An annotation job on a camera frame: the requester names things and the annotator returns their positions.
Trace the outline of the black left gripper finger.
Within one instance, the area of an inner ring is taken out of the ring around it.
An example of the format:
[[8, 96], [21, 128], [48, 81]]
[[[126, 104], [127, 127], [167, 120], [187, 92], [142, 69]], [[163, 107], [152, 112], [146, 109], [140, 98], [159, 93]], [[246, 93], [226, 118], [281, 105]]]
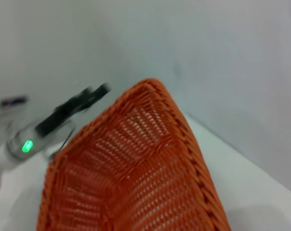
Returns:
[[109, 85], [107, 83], [99, 86], [93, 93], [92, 96], [94, 99], [102, 99], [106, 94], [111, 91]]
[[93, 88], [87, 87], [82, 90], [80, 93], [74, 96], [74, 98], [91, 98], [93, 94]]

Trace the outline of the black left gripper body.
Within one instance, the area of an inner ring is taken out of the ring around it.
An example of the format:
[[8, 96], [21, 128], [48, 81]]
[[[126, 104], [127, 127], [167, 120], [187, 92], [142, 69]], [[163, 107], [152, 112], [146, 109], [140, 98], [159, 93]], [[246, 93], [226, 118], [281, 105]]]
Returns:
[[54, 112], [50, 116], [35, 127], [35, 131], [40, 137], [46, 137], [74, 114], [90, 108], [97, 101], [98, 97], [94, 94], [76, 95], [64, 104], [55, 108]]

